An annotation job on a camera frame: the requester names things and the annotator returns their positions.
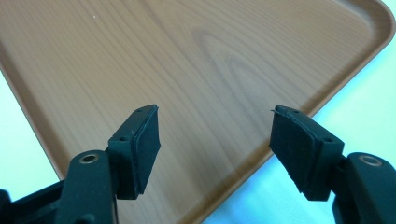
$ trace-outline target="black clamp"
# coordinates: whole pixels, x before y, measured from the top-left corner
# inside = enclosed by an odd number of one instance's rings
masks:
[[[118,223],[118,199],[143,194],[160,149],[158,106],[134,111],[108,148],[71,160],[65,180],[12,203],[0,190],[1,223]]]
[[[277,105],[270,148],[309,201],[336,195],[337,223],[396,223],[396,172],[367,153],[342,155],[344,143],[302,112]]]

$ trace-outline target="wooden tray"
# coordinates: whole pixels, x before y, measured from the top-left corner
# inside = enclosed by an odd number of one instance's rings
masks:
[[[315,113],[393,36],[379,1],[2,1],[0,62],[60,177],[160,107],[121,223],[202,221],[270,156],[276,104]]]

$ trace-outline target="metal screw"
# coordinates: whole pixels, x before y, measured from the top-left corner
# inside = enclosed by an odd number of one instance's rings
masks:
[[[99,159],[98,154],[96,153],[92,153],[92,154],[88,154],[84,157],[81,157],[79,159],[79,163],[81,164],[89,164],[89,163],[93,163],[96,162]]]
[[[382,166],[382,161],[377,158],[368,155],[361,155],[359,156],[359,160],[366,163],[367,165],[371,166]]]

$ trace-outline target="wood grain surface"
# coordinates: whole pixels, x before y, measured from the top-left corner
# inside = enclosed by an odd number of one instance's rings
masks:
[[[393,36],[378,1],[1,1],[0,63],[60,177],[157,104],[162,148],[121,223],[202,221]]]

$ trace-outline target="black plastic part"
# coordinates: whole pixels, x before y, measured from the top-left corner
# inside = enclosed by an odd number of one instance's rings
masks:
[[[0,223],[53,223],[64,182],[60,181],[0,208]],[[7,193],[1,190],[1,197]]]
[[[356,204],[345,203],[338,196],[335,196],[334,203],[332,204],[332,212],[335,223],[337,224],[355,224],[361,222]]]
[[[9,198],[8,192],[0,189],[0,221],[5,223],[11,223],[11,199]]]
[[[396,171],[387,161],[351,153],[346,179],[363,223],[396,223]]]
[[[277,105],[270,148],[309,201],[327,201],[327,176],[342,158],[344,143],[298,110]]]
[[[134,200],[144,193],[161,146],[157,111],[156,105],[137,109],[108,140],[106,151],[119,174],[118,199]]]
[[[110,164],[104,151],[71,160],[55,223],[118,223]]]

